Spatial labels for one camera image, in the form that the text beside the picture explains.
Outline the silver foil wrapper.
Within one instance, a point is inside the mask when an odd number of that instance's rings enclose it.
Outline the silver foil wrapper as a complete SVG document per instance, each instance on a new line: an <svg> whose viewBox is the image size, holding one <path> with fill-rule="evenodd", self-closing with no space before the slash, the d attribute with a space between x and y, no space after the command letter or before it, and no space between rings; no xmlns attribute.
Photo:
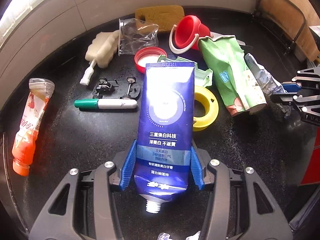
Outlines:
<svg viewBox="0 0 320 240"><path fill-rule="evenodd" d="M246 106L250 114L257 113L267 106L267 98L272 94L287 93L264 66L257 63L252 54L244 56L246 69L241 77L244 82Z"/></svg>

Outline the blue toothpaste tube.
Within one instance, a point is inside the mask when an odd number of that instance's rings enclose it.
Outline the blue toothpaste tube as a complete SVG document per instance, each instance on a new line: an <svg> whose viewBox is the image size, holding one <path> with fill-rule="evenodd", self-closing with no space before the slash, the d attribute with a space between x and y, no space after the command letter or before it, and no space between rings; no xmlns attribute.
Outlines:
<svg viewBox="0 0 320 240"><path fill-rule="evenodd" d="M148 213L159 213L188 187L194 81L193 62L146 65L134 179Z"/></svg>

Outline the green crushed paper cup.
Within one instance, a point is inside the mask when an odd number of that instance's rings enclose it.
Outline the green crushed paper cup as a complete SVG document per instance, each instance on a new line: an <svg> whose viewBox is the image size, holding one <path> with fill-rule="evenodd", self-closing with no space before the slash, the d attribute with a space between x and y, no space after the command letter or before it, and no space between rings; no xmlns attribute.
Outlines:
<svg viewBox="0 0 320 240"><path fill-rule="evenodd" d="M230 115L249 113L241 77L246 69L245 54L236 38L214 40L207 36L200 38L197 45L207 67L213 71L214 83Z"/></svg>

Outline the white blue wrapper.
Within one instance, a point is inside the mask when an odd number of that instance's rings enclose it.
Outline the white blue wrapper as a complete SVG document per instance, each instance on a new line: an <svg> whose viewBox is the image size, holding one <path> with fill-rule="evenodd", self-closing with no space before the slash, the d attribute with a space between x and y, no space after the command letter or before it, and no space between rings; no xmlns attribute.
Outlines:
<svg viewBox="0 0 320 240"><path fill-rule="evenodd" d="M198 240L200 238L200 231L195 232L194 234L186 234L186 233L167 233L161 232L157 236L157 240L178 240L178 239L185 239L185 240Z"/></svg>

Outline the green white marker pen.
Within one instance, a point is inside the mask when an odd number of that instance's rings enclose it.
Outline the green white marker pen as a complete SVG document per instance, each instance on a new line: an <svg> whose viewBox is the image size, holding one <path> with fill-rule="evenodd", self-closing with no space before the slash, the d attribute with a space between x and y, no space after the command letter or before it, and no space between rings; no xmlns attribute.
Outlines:
<svg viewBox="0 0 320 240"><path fill-rule="evenodd" d="M75 100L74 106L80 109L135 109L133 99L82 99Z"/></svg>

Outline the yellow tape roll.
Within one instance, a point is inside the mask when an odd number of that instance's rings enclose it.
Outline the yellow tape roll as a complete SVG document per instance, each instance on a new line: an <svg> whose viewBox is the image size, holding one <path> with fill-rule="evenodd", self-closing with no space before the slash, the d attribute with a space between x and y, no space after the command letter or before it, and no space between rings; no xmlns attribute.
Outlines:
<svg viewBox="0 0 320 240"><path fill-rule="evenodd" d="M205 115L193 118L193 131L198 132L206 129L216 119L219 113L219 104L215 95L207 88L195 86L195 101L198 101L205 110Z"/></svg>

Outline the green carton box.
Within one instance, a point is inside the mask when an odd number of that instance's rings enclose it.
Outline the green carton box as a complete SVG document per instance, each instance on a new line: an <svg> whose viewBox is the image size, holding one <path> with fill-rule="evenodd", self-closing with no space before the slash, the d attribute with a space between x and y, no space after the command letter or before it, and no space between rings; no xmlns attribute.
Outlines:
<svg viewBox="0 0 320 240"><path fill-rule="evenodd" d="M235 38L235 35L223 35L223 34L215 33L215 32L212 32L212 31L210 32L210 36L214 40L217 40L218 38L231 38L231 37ZM246 43L244 41L241 41L241 40L238 40L238 39L236 39L236 41L240 46L245 46L246 45Z"/></svg>

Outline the black toy car chassis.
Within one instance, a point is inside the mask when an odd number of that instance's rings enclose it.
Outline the black toy car chassis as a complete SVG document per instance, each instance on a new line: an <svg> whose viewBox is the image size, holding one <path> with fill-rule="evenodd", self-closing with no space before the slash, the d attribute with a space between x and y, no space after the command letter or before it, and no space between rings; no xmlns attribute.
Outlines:
<svg viewBox="0 0 320 240"><path fill-rule="evenodd" d="M108 81L106 77L99 79L92 94L94 99L137 99L139 98L141 86L134 76L128 77L125 81L116 79Z"/></svg>

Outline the red collapsible bucket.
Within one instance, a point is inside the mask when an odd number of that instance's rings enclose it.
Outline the red collapsible bucket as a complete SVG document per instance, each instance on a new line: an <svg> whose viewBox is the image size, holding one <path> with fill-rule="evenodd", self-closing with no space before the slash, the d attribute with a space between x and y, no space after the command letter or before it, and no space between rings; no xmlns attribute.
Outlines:
<svg viewBox="0 0 320 240"><path fill-rule="evenodd" d="M194 15L184 16L178 23L173 25L169 35L169 48L177 55L186 53L190 49L199 50L198 41L203 37L211 37L209 28L202 24Z"/></svg>

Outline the orange plastic drink bottle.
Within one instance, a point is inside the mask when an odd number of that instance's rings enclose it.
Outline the orange plastic drink bottle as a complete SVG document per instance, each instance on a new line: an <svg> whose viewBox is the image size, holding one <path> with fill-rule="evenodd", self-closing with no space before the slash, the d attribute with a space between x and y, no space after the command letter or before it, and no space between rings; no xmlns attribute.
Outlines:
<svg viewBox="0 0 320 240"><path fill-rule="evenodd" d="M55 84L50 80L42 78L29 80L29 95L12 147L14 157L12 167L20 176L29 175L41 121L54 89Z"/></svg>

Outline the red jar lid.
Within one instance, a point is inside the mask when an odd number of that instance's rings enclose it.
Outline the red jar lid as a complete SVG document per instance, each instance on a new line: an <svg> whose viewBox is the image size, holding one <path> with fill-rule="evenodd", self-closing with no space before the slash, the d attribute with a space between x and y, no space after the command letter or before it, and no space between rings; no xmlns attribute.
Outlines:
<svg viewBox="0 0 320 240"><path fill-rule="evenodd" d="M167 56L167 53L159 47L147 47L136 52L134 61L136 69L144 74L147 63L157 63L160 56Z"/></svg>

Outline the clear crushed plastic cup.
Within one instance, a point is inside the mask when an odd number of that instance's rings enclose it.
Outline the clear crushed plastic cup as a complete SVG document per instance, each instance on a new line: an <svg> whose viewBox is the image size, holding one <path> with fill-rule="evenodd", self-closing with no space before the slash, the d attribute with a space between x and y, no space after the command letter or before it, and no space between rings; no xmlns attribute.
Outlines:
<svg viewBox="0 0 320 240"><path fill-rule="evenodd" d="M135 55L143 48L158 46L159 25L136 18L119 19L118 55Z"/></svg>

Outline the black metal board rack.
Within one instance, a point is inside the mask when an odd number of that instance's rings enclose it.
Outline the black metal board rack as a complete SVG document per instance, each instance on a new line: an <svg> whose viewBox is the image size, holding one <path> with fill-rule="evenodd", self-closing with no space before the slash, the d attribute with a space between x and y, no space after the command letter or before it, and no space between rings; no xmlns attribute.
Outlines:
<svg viewBox="0 0 320 240"><path fill-rule="evenodd" d="M306 25L303 12L290 0L257 0L253 18L281 43L286 54L294 50Z"/></svg>

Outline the wooden cutting board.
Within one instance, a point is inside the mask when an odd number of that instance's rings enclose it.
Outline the wooden cutting board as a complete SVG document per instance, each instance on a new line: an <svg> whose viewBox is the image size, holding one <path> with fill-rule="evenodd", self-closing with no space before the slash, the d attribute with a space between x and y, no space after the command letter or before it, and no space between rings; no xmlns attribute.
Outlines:
<svg viewBox="0 0 320 240"><path fill-rule="evenodd" d="M259 10L295 40L297 57L315 61L319 50L309 27L319 25L319 16L309 0L261 0Z"/></svg>

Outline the white foam brush sponge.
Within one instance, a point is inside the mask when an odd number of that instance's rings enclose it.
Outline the white foam brush sponge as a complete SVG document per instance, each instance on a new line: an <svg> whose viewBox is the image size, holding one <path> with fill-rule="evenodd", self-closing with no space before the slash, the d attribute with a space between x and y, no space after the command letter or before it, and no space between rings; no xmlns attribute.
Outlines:
<svg viewBox="0 0 320 240"><path fill-rule="evenodd" d="M85 70L80 80L81 85L89 85L96 64L102 69L108 67L108 64L117 52L119 37L119 30L100 32L96 35L86 51L85 60L89 62L89 67Z"/></svg>

